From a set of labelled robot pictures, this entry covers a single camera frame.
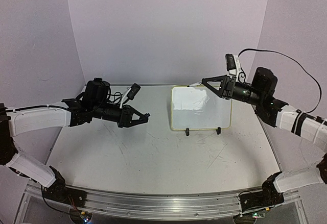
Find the yellow framed small whiteboard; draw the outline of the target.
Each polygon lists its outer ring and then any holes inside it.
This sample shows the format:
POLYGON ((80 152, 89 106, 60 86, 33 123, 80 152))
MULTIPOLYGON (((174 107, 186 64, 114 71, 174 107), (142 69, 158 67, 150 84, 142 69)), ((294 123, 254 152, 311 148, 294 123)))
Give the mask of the yellow framed small whiteboard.
POLYGON ((174 131, 225 129, 231 124, 230 100, 205 87, 175 86, 171 90, 171 121, 174 131))

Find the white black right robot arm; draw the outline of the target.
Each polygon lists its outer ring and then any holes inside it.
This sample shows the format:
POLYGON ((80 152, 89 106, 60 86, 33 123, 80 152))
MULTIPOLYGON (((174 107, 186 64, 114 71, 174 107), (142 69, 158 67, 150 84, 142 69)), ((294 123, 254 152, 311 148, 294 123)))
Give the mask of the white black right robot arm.
MULTIPOLYGON (((233 76, 203 78, 202 85, 220 98, 233 99, 255 107, 255 114, 271 127, 288 131, 326 152, 326 119, 295 109, 273 94, 277 77, 269 69, 256 69, 251 84, 243 84, 233 76)), ((326 183, 326 156, 318 163, 300 170, 272 174, 256 193, 240 194, 243 213, 274 207, 284 202, 283 194, 300 187, 326 183)))

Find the black whiteboard marker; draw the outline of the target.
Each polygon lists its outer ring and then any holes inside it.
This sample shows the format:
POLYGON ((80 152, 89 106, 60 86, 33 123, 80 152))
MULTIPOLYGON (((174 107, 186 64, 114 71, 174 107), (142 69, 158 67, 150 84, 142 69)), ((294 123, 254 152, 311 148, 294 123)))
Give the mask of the black whiteboard marker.
POLYGON ((192 83, 192 84, 189 84, 188 87, 196 87, 196 86, 202 86, 202 82, 196 82, 196 83, 192 83))

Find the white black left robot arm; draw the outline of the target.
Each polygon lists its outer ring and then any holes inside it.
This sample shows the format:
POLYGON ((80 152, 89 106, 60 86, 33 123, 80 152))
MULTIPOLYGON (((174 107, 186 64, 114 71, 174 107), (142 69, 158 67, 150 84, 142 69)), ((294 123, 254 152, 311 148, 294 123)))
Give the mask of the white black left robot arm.
POLYGON ((67 187, 64 177, 52 166, 46 166, 25 154, 15 144, 17 135, 54 127, 76 127, 94 118, 115 122, 119 128, 147 123, 150 115, 142 114, 127 102, 140 90, 134 83, 119 100, 111 101, 110 84, 102 78, 87 82, 76 98, 63 99, 61 105, 37 105, 7 108, 1 104, 1 165, 42 186, 42 197, 58 203, 83 207, 87 193, 67 187))

